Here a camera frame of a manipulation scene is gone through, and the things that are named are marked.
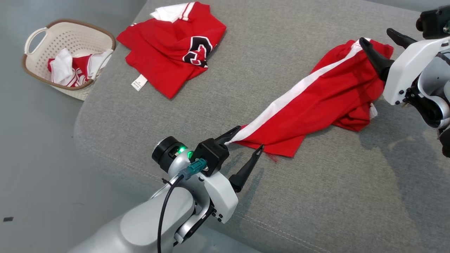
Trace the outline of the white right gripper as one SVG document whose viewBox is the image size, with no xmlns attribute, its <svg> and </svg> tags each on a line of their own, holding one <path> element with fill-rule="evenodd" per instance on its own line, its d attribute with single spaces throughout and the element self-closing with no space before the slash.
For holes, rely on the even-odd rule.
<svg viewBox="0 0 450 253">
<path fill-rule="evenodd" d="M 394 61 L 379 53 L 374 45 L 361 37 L 359 44 L 381 81 L 386 82 L 383 96 L 390 104 L 402 101 L 400 91 L 410 88 L 413 81 L 434 59 L 438 52 L 450 48 L 450 37 L 417 41 L 388 28 L 387 35 L 405 51 Z"/>
</svg>

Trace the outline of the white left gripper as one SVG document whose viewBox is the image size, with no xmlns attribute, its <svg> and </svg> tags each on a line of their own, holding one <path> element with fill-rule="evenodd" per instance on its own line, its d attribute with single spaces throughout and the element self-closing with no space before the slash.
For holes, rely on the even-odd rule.
<svg viewBox="0 0 450 253">
<path fill-rule="evenodd" d="M 226 145 L 241 130 L 242 126 L 237 125 L 221 136 L 215 138 L 218 145 Z M 236 173 L 230 176 L 229 180 L 220 172 L 207 177 L 202 173 L 198 173 L 198 177 L 203 181 L 209 199 L 212 200 L 216 215 L 220 222 L 225 224 L 233 215 L 238 204 L 236 193 L 242 191 L 255 165 L 264 151 L 265 146 L 261 144 L 251 155 L 250 159 Z"/>
</svg>

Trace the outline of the red shorts with white stripe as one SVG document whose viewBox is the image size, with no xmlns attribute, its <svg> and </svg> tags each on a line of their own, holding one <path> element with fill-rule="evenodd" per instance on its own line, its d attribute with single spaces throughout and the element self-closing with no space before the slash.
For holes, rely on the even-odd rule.
<svg viewBox="0 0 450 253">
<path fill-rule="evenodd" d="M 229 141 L 294 157 L 308 134 L 335 125 L 359 132 L 378 115 L 373 103 L 384 91 L 358 40 L 338 45 L 311 73 L 273 101 Z"/>
</svg>

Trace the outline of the red number 23 jersey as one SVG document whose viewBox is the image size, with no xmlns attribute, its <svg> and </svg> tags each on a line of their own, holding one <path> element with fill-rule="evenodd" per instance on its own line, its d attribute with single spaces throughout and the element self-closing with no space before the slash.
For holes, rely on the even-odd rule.
<svg viewBox="0 0 450 253">
<path fill-rule="evenodd" d="M 209 5 L 197 1 L 156 8 L 117 40 L 130 50 L 126 62 L 172 99 L 185 82 L 207 71 L 207 58 L 225 31 Z"/>
</svg>

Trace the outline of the red and white crumpled garment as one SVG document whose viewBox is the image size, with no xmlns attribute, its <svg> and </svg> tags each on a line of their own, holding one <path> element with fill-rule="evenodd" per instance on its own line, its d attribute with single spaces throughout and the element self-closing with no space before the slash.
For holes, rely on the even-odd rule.
<svg viewBox="0 0 450 253">
<path fill-rule="evenodd" d="M 87 56 L 73 57 L 64 48 L 55 59 L 49 59 L 47 68 L 51 73 L 51 81 L 64 87 L 81 87 L 95 80 L 108 63 L 113 50 L 92 53 Z"/>
</svg>

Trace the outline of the cream plastic laundry basket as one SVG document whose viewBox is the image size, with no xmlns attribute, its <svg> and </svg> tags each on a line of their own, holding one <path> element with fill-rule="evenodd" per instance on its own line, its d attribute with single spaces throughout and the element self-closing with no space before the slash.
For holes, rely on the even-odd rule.
<svg viewBox="0 0 450 253">
<path fill-rule="evenodd" d="M 83 21 L 58 19 L 46 27 L 29 35 L 21 60 L 24 71 L 35 79 L 50 85 L 56 90 L 75 99 L 85 101 L 92 90 L 100 68 L 94 70 L 94 77 L 79 87 L 67 87 L 51 81 L 47 62 L 66 48 L 73 57 L 88 56 L 92 53 L 106 55 L 101 59 L 104 64 L 116 49 L 116 39 L 110 32 Z"/>
</svg>

